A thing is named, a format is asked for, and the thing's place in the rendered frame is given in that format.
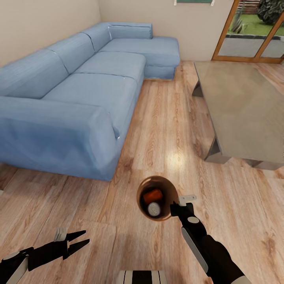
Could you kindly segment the trash can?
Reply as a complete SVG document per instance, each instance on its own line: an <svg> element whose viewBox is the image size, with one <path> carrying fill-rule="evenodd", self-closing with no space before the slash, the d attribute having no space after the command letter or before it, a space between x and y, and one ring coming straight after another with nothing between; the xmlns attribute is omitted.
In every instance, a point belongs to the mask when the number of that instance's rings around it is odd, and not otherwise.
<svg viewBox="0 0 284 284"><path fill-rule="evenodd" d="M162 213L158 217L153 217L149 215L148 212L143 208L144 203L141 199L142 195L144 195L147 192L153 191L155 189L160 189L161 193L163 195L162 202L160 203L162 207ZM145 178L139 185L136 193L136 201L138 204L138 207L142 214L146 216L148 219L153 221L165 221L165 219L170 216L171 210L170 205L171 204L178 204L178 192L176 190L176 187L173 185L173 183L166 179L163 176L149 176Z"/></svg>

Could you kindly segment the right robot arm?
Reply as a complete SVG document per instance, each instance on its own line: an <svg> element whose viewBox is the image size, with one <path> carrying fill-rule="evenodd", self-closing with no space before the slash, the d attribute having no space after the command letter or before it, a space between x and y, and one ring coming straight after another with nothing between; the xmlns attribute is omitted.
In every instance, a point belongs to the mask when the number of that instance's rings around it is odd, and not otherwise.
<svg viewBox="0 0 284 284"><path fill-rule="evenodd" d="M252 284L232 261L225 246L207 235L205 226L194 215L194 194L178 196L179 203L171 204L170 216L178 216L182 222L182 234L208 277L214 284Z"/></svg>

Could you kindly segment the robot trunk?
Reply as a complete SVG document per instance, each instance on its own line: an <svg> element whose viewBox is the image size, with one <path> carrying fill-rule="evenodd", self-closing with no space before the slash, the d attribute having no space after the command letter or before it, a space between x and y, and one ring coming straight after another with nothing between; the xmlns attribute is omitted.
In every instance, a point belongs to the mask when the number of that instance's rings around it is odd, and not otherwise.
<svg viewBox="0 0 284 284"><path fill-rule="evenodd" d="M116 284L168 284L163 270L120 271Z"/></svg>

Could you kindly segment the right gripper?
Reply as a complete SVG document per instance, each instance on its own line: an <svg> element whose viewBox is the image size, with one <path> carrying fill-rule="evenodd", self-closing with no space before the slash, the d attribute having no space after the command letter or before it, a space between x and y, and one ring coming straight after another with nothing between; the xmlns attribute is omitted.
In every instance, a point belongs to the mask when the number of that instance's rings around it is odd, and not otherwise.
<svg viewBox="0 0 284 284"><path fill-rule="evenodd" d="M170 216L176 217L178 216L180 219L180 215L184 211L189 211L194 214L194 208L192 203L186 203L186 206L180 206L179 204L171 204L170 205L171 214Z"/></svg>

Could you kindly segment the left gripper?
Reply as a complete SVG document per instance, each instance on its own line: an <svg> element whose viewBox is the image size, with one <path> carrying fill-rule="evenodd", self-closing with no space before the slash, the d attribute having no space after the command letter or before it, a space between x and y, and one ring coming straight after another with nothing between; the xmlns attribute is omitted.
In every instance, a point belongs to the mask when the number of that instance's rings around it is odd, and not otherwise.
<svg viewBox="0 0 284 284"><path fill-rule="evenodd" d="M81 236L82 234L85 234L86 230L81 230L79 232L66 234L66 238L64 241L56 241L56 242L50 242L43 246L42 251L42 262L43 264L46 264L48 262L51 262L52 260L55 260L61 256L63 256L63 260L68 258L70 255L78 251L80 248L85 246L89 243L90 239L77 242L74 244L69 245L69 248L67 248L67 241L72 241L73 239Z"/></svg>

